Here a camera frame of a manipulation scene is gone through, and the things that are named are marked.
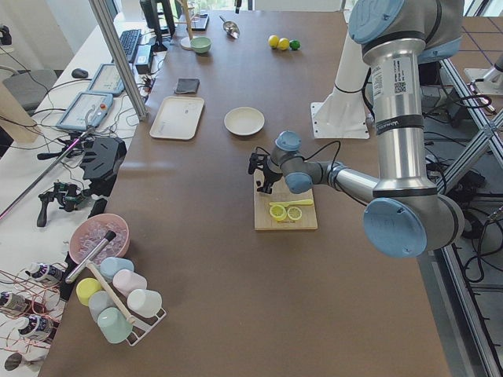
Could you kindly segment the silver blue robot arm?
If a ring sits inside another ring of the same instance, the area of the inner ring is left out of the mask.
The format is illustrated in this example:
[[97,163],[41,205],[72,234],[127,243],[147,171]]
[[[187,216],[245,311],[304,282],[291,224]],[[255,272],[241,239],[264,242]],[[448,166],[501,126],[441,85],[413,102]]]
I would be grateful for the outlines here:
[[460,1],[357,2],[348,33],[370,69],[378,176],[337,161],[311,162],[299,152],[299,135],[283,131],[269,155],[250,158],[249,171],[264,175],[259,191],[271,193],[284,180],[295,194],[319,184],[344,192],[365,203],[365,234],[391,257],[412,258],[452,244],[464,216],[428,179],[418,67],[458,51],[462,18]]

